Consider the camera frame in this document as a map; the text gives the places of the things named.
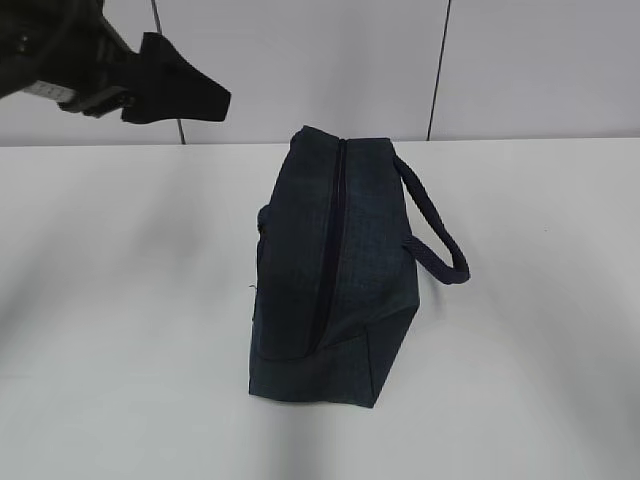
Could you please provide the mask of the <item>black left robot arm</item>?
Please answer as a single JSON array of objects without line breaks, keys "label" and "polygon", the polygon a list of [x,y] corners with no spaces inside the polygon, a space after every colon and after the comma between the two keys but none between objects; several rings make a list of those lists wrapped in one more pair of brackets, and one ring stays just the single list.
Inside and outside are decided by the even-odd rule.
[{"label": "black left robot arm", "polygon": [[158,32],[133,50],[101,1],[2,2],[1,95],[18,92],[86,117],[118,111],[136,125],[222,122],[232,98]]}]

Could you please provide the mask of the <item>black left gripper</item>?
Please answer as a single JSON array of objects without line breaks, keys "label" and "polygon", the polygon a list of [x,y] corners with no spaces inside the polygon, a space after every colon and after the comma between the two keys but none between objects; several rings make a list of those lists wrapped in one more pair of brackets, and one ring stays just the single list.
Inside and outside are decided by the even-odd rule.
[{"label": "black left gripper", "polygon": [[29,93],[68,113],[151,124],[186,119],[222,122],[231,92],[193,67],[163,35],[146,32],[132,50],[101,9],[60,9]]}]

